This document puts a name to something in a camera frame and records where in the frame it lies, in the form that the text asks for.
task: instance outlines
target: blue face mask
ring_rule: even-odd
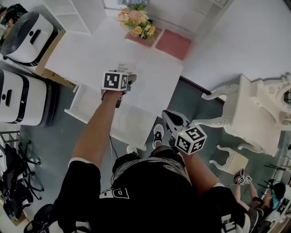
[[[275,191],[273,189],[271,189],[271,193],[272,193],[272,209],[277,209],[278,205],[280,204],[279,203],[279,200],[278,198],[276,197],[276,194],[275,194]]]

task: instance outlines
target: white cube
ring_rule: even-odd
[[[186,129],[177,133],[175,146],[190,155],[204,147],[207,135],[200,126]]]
[[[111,91],[125,91],[127,89],[127,73],[104,72],[102,79],[102,89]]]

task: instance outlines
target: pink book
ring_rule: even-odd
[[[181,35],[165,30],[156,45],[156,49],[170,54],[180,60],[184,60],[190,48],[191,40],[182,37]]]
[[[152,45],[154,44],[154,42],[156,41],[156,39],[158,38],[159,34],[162,32],[162,29],[160,28],[156,28],[158,34],[157,35],[152,35],[152,36],[149,36],[147,39],[142,39],[142,38],[139,38],[139,37],[134,37],[129,33],[126,34],[125,38],[127,40],[130,40],[130,41],[134,41],[136,43],[139,43],[147,48],[151,48]]]

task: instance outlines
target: white shoe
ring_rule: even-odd
[[[136,147],[132,147],[130,145],[127,146],[126,148],[126,151],[128,154],[137,154],[138,155],[138,152],[137,152],[137,148]]]
[[[154,140],[153,148],[156,148],[156,142],[162,143],[162,138],[164,136],[164,127],[161,124],[156,124],[154,128]]]

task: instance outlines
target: dark gray floor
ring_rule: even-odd
[[[35,169],[36,174],[45,189],[44,192],[39,193],[42,200],[35,200],[33,205],[26,209],[26,212],[30,217],[32,217],[40,207],[48,203],[53,203],[57,198],[63,178],[67,171],[68,162],[71,158],[74,144],[85,128],[84,123],[64,112],[64,109],[70,108],[73,98],[74,94],[72,93],[72,90],[63,86],[60,87],[59,103],[52,125],[49,128],[29,126],[21,127],[20,135],[22,142],[31,140],[32,145],[30,146],[30,155],[32,157],[39,157],[42,162],[40,166],[36,166],[33,169]],[[219,117],[222,114],[222,105],[219,102],[215,100],[205,101],[201,99],[200,91],[182,81],[178,82],[168,109],[183,113],[190,120],[202,118],[211,119]],[[219,163],[224,164],[228,154],[219,151],[216,148],[217,144],[220,144],[222,147],[236,149],[242,140],[226,134],[222,128],[209,128],[205,126],[202,126],[202,128],[208,135],[208,139],[206,145],[199,154],[224,185],[232,184],[233,176],[218,170],[213,164],[209,163],[209,160],[215,159]],[[167,132],[163,140],[164,144],[167,144],[169,137],[170,135]],[[151,133],[146,143],[147,151],[140,152],[141,157],[149,156],[152,151],[152,140],[153,134]],[[119,156],[126,154],[126,144],[114,138],[112,141]],[[280,147],[285,147],[284,143],[284,137],[281,136]],[[264,180],[268,180],[274,172],[273,169],[264,167],[264,164],[271,163],[276,165],[281,152],[279,151],[275,158],[264,154],[252,153],[245,149],[240,151],[240,153],[249,159],[246,173],[252,176],[258,191],[263,192],[264,188],[259,187],[257,184],[263,183]],[[110,188],[110,178],[112,174],[111,168],[112,160],[108,140],[105,158],[100,169],[101,190]],[[242,200],[249,202],[247,192],[243,195]]]

